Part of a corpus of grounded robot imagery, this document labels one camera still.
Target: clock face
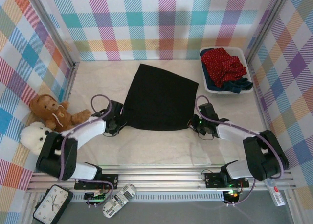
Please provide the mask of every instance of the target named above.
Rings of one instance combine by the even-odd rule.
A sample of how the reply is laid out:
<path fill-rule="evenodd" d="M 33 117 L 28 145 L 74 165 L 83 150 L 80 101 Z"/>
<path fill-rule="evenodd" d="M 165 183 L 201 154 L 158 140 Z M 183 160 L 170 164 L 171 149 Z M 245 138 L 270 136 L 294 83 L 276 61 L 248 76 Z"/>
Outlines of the clock face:
<path fill-rule="evenodd" d="M 68 191 L 59 186 L 52 186 L 48 194 L 34 213 L 34 217 L 45 224 L 50 224 L 68 197 Z"/>

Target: white remote control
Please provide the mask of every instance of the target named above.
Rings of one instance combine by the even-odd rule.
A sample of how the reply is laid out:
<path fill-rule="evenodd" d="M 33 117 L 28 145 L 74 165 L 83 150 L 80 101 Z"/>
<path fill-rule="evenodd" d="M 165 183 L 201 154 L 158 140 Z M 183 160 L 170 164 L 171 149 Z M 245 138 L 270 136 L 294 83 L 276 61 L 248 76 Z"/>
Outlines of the white remote control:
<path fill-rule="evenodd" d="M 125 185 L 121 190 L 118 191 L 108 202 L 103 206 L 103 215 L 107 218 L 114 216 L 128 201 L 136 194 L 136 188 L 131 185 Z"/>

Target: table surface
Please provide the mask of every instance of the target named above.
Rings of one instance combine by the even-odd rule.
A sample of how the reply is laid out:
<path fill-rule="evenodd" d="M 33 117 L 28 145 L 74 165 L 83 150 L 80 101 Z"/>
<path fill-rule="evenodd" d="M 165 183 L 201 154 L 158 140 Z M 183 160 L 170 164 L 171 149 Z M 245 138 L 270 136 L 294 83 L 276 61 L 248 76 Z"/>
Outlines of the table surface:
<path fill-rule="evenodd" d="M 262 131 L 254 93 L 209 96 L 204 89 L 200 60 L 90 61 L 78 67 L 68 111 L 92 111 L 90 100 L 96 94 L 124 103 L 139 64 L 148 64 L 199 83 L 197 95 L 209 97 L 219 118 L 227 118 L 247 129 Z M 106 108 L 107 101 L 97 98 L 96 110 Z M 127 164 L 223 164 L 245 159 L 240 145 L 215 138 L 204 141 L 191 129 L 158 132 L 125 127 L 116 137 L 99 135 L 78 150 L 79 162 L 98 165 Z"/>

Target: brown teddy bear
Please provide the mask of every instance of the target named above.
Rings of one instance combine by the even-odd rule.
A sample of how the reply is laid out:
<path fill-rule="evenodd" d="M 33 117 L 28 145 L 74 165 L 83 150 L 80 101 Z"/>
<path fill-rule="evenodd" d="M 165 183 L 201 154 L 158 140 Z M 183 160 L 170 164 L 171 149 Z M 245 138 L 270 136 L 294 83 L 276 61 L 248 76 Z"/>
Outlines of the brown teddy bear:
<path fill-rule="evenodd" d="M 70 130 L 75 125 L 85 122 L 91 116 L 88 109 L 74 115 L 69 114 L 67 112 L 69 102 L 64 101 L 58 104 L 49 94 L 43 94 L 32 99 L 29 106 L 36 116 L 45 121 L 46 127 L 57 132 Z"/>

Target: white stuffed animal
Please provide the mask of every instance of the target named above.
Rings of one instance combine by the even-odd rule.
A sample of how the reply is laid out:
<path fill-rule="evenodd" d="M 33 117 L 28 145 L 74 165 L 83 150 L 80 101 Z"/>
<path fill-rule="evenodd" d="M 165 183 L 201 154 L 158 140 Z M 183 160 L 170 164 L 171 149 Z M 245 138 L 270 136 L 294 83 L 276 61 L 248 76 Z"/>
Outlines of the white stuffed animal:
<path fill-rule="evenodd" d="M 24 128 L 21 132 L 21 144 L 35 155 L 39 155 L 44 146 L 45 138 L 52 130 L 45 127 L 42 122 L 34 122 Z"/>

